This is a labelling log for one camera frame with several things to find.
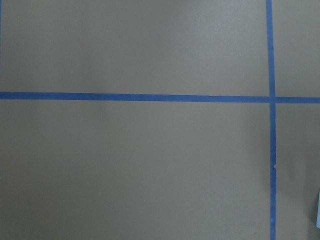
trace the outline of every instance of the gray surface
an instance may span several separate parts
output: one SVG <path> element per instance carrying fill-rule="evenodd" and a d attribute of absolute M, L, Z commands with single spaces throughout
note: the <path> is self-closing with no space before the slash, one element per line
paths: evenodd
<path fill-rule="evenodd" d="M 0 108 L 2 240 L 269 239 L 267 104 Z"/>
<path fill-rule="evenodd" d="M 277 106 L 277 239 L 316 240 L 320 105 Z"/>
<path fill-rule="evenodd" d="M 265 0 L 3 0 L 0 91 L 267 96 Z"/>
<path fill-rule="evenodd" d="M 278 96 L 320 97 L 320 1 L 273 1 Z"/>

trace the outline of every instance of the vertical blue line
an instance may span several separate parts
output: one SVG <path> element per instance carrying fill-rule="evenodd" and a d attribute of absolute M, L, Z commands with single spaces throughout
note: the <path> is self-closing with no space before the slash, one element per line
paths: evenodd
<path fill-rule="evenodd" d="M 274 56 L 274 33 L 272 0 L 266 0 L 266 25 L 269 65 L 269 95 L 270 95 L 270 240 L 276 240 L 277 216 L 277 136 L 276 136 L 276 78 Z"/>

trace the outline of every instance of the blue line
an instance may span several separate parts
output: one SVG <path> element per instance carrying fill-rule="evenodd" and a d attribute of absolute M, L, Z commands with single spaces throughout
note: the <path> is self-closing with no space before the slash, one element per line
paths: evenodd
<path fill-rule="evenodd" d="M 276 136 L 276 78 L 272 0 L 266 0 L 268 42 L 269 94 L 270 94 L 270 240 L 276 240 L 277 217 L 277 136 Z"/>
<path fill-rule="evenodd" d="M 71 92 L 0 92 L 7 100 L 149 101 L 202 103 L 269 103 L 268 96 L 208 96 L 169 94 L 117 94 Z"/>
<path fill-rule="evenodd" d="M 320 97 L 277 96 L 277 104 L 320 104 Z"/>

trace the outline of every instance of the horizontal blue line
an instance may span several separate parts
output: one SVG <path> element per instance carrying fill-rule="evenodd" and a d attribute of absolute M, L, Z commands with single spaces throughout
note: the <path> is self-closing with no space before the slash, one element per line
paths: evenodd
<path fill-rule="evenodd" d="M 320 104 L 320 97 L 277 96 L 277 104 Z"/>
<path fill-rule="evenodd" d="M 118 94 L 71 92 L 0 92 L 7 100 L 84 100 L 84 101 L 147 101 L 201 103 L 268 103 L 268 96 L 209 96 L 169 94 Z"/>

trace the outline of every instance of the light blue object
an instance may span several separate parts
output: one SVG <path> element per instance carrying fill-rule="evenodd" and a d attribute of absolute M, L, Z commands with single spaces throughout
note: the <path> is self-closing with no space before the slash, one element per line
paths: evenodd
<path fill-rule="evenodd" d="M 318 203 L 318 216 L 316 217 L 316 227 L 320 229 L 320 191 L 319 191 L 319 203 Z"/>

